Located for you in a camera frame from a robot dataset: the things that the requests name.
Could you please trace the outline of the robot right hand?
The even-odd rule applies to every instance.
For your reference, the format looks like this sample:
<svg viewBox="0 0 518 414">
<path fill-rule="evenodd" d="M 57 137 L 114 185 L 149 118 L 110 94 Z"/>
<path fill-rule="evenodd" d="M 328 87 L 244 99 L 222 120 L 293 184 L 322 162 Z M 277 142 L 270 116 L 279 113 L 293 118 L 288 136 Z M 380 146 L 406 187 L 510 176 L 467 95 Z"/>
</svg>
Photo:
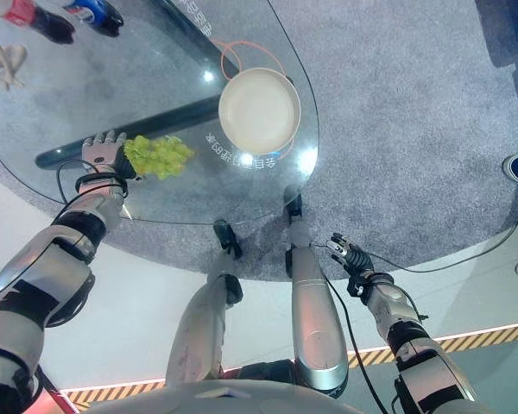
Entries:
<svg viewBox="0 0 518 414">
<path fill-rule="evenodd" d="M 326 243 L 331 257 L 339 263 L 351 277 L 369 277 L 374 273 L 370 255 L 346 236 L 333 233 Z"/>
</svg>

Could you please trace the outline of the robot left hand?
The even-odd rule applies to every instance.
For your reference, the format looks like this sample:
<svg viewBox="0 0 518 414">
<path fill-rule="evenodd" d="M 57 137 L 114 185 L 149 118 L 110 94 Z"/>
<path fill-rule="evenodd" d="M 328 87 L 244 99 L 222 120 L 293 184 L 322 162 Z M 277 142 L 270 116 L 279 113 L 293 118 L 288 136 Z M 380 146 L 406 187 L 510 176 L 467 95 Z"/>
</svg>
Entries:
<svg viewBox="0 0 518 414">
<path fill-rule="evenodd" d="M 82 145 L 82 160 L 90 173 L 115 173 L 123 179 L 136 179 L 137 173 L 124 154 L 127 134 L 110 130 L 87 138 Z"/>
</svg>

